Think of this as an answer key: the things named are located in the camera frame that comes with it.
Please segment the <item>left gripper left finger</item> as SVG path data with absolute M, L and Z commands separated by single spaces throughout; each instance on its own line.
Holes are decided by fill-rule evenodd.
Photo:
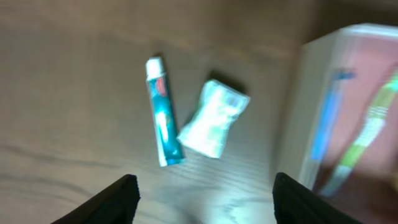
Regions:
M 53 224 L 132 224 L 140 199 L 137 177 L 126 174 Z

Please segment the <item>green toothbrush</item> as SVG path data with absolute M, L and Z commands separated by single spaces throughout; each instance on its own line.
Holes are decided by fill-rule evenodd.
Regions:
M 389 108 L 397 95 L 397 68 L 394 68 L 390 79 L 378 89 L 376 96 L 368 107 L 363 127 L 354 141 L 333 169 L 330 178 L 320 189 L 319 194 L 333 195 L 347 180 L 363 152 L 377 138 L 386 123 Z

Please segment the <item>Colgate toothpaste tube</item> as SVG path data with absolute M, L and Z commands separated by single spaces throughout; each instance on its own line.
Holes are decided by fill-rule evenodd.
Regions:
M 179 164 L 184 160 L 184 155 L 177 140 L 177 126 L 162 58 L 149 58 L 146 62 L 146 73 L 159 165 L 165 167 Z

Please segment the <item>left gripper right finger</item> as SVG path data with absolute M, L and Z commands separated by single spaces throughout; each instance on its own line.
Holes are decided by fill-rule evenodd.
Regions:
M 360 224 L 284 172 L 276 174 L 272 195 L 277 224 Z

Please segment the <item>green white soap packet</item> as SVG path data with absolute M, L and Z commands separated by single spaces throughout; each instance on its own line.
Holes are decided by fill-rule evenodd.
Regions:
M 230 127 L 249 102 L 250 97 L 218 80 L 207 81 L 197 111 L 177 139 L 183 146 L 207 157 L 220 158 Z

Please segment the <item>blue disposable razor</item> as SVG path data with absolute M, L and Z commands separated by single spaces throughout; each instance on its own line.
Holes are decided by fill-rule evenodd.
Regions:
M 312 160 L 321 161 L 323 159 L 340 109 L 342 88 L 347 80 L 351 80 L 354 77 L 354 70 L 349 68 L 341 68 L 331 76 L 322 102 L 320 118 L 312 144 Z

